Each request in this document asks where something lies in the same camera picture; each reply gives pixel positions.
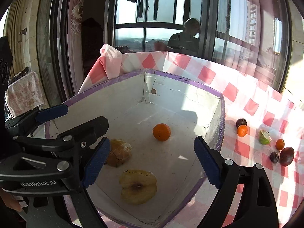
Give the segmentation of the left hand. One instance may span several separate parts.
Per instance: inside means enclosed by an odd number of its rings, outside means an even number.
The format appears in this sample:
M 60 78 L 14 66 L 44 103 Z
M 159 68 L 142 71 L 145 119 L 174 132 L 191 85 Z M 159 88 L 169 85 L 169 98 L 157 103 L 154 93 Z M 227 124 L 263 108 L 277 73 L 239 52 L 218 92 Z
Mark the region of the left hand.
M 5 206 L 18 212 L 22 211 L 22 207 L 20 206 L 19 202 L 10 193 L 7 193 L 2 188 L 0 188 L 0 196 Z

